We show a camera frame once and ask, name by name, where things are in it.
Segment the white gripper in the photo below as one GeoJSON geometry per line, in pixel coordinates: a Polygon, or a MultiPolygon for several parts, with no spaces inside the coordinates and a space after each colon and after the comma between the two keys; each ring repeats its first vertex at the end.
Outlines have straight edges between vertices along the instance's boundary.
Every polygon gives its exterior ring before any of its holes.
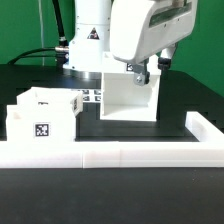
{"type": "Polygon", "coordinates": [[[152,55],[162,51],[158,68],[166,71],[171,67],[175,43],[193,31],[197,6],[198,0],[114,0],[110,51],[116,60],[136,64],[136,85],[149,83],[145,59],[152,55]]]}

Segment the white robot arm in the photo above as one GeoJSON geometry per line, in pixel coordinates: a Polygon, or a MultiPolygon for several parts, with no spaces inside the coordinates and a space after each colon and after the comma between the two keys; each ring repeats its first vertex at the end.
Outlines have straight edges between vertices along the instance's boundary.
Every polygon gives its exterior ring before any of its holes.
{"type": "Polygon", "coordinates": [[[149,58],[170,67],[178,42],[194,28],[198,0],[74,0],[75,36],[64,67],[98,72],[103,53],[133,67],[138,85],[149,83],[149,58]]]}

